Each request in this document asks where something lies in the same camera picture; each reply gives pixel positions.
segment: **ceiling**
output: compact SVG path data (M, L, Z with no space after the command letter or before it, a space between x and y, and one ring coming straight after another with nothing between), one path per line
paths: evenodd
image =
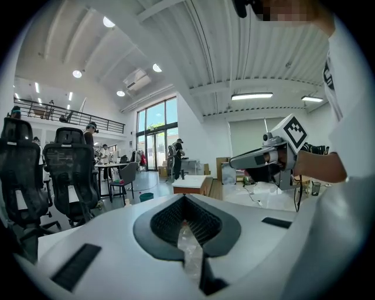
M69 109L71 110L80 110L85 97L77 93L72 93L71 100L69 101L69 91L64 91L57 87L49 87L42 83L38 83L38 85L39 93L36 92L34 81L16 78L14 81L14 92L20 99L38 102L38 98L40 98L42 104L47 104L50 100L53 100L55 106L67 108L69 105Z
M103 25L103 13L115 27ZM260 22L252 13L240 19L231 0L54 1L28 36L21 55L76 66L115 98L126 91L120 109L172 85L200 120L257 108L313 109L320 104L301 97L324 97L327 37L312 25ZM152 70L155 62L163 72ZM129 91L123 81L137 69L151 82ZM271 99L230 100L266 91Z

